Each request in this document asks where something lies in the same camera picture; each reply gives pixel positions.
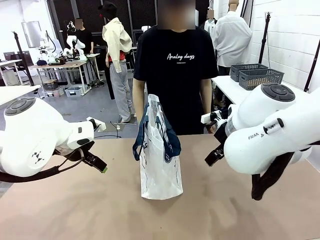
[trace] person in background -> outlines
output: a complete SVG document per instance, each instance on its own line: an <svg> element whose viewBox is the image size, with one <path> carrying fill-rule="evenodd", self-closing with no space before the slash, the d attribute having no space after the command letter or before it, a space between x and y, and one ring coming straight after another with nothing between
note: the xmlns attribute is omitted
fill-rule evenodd
<svg viewBox="0 0 320 240"><path fill-rule="evenodd" d="M108 46L105 63L110 68L110 80L116 106L121 116L121 123L128 123L131 120L132 102L128 84L126 54L131 51L132 40L117 18L118 8L116 5L105 1L103 5L98 7L98 10L108 21L107 25L103 27L102 38Z"/></svg>
<svg viewBox="0 0 320 240"><path fill-rule="evenodd" d="M212 40L196 27L191 14L195 13L194 0L161 0L158 4L159 25L146 31L137 47L133 79L137 118L143 117L146 83L148 94L159 97L177 135L203 134L201 116L211 112L211 78L218 76Z"/></svg>
<svg viewBox="0 0 320 240"><path fill-rule="evenodd" d="M239 0L229 0L229 12L219 18L213 34L213 45L217 53L220 76L230 73L231 65L244 64L248 58L248 46L252 31L246 21L237 15ZM223 92L216 88L215 98L221 102Z"/></svg>
<svg viewBox="0 0 320 240"><path fill-rule="evenodd" d="M84 22L80 23L80 26L75 26L77 28L75 35L76 37L85 44L85 48L83 49L84 54L93 54L94 53L94 41L92 39L92 33L84 27Z"/></svg>

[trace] person's hand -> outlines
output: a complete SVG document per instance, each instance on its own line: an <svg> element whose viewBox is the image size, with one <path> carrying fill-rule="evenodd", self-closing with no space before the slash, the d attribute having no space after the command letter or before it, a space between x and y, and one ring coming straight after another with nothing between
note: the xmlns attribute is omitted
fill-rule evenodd
<svg viewBox="0 0 320 240"><path fill-rule="evenodd" d="M106 53L105 65L106 65L107 68L109 68L109 53Z"/></svg>
<svg viewBox="0 0 320 240"><path fill-rule="evenodd" d="M215 125L205 125L206 130L208 131L209 134L214 134L217 130L217 128L215 127Z"/></svg>

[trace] brown table surface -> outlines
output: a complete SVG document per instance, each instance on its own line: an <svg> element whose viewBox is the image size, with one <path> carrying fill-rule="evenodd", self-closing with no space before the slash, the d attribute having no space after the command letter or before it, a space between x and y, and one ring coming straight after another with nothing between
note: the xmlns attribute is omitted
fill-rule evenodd
<svg viewBox="0 0 320 240"><path fill-rule="evenodd" d="M65 68L78 68L86 64L86 61L74 60L67 61L64 65L33 65L29 66L29 69L65 69Z"/></svg>
<svg viewBox="0 0 320 240"><path fill-rule="evenodd" d="M303 161L288 167L261 201L251 176L204 161L212 135L180 137L184 193L141 198L134 139L97 140L106 174L84 163L59 175L14 184L0 199L1 240L307 240L320 237L320 174ZM50 165L62 157L54 156Z"/></svg>

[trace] storage bin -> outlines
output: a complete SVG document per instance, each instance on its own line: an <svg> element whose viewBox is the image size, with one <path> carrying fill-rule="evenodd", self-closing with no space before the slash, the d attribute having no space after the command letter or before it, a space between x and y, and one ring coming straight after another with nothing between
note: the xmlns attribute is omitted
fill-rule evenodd
<svg viewBox="0 0 320 240"><path fill-rule="evenodd" d="M67 97L81 97L81 94L84 93L82 87L70 87L65 90Z"/></svg>
<svg viewBox="0 0 320 240"><path fill-rule="evenodd" d="M241 64L232 65L230 68L230 77L233 81L239 82L239 72L242 70L254 70L254 69L268 69L267 66L255 63L255 64Z"/></svg>
<svg viewBox="0 0 320 240"><path fill-rule="evenodd" d="M51 80L44 81L42 83L42 87L43 87L43 90L45 90L45 91L56 90L59 87L58 80L51 79Z"/></svg>
<svg viewBox="0 0 320 240"><path fill-rule="evenodd" d="M239 73L239 86L253 90L260 84L281 84L284 73L274 69L242 70Z"/></svg>
<svg viewBox="0 0 320 240"><path fill-rule="evenodd" d="M45 98L58 98L65 94L63 87L59 87L58 89L52 91L43 91L42 93Z"/></svg>

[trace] gray pants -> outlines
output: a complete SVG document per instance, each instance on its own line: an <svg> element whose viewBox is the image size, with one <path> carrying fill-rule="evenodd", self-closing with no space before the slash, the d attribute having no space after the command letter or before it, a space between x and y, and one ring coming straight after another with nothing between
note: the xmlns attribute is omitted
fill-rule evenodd
<svg viewBox="0 0 320 240"><path fill-rule="evenodd" d="M110 80L112 83L115 103L122 122L130 121L130 88L128 84L128 69L125 62L120 62L121 72L117 73L113 63L110 64Z"/></svg>

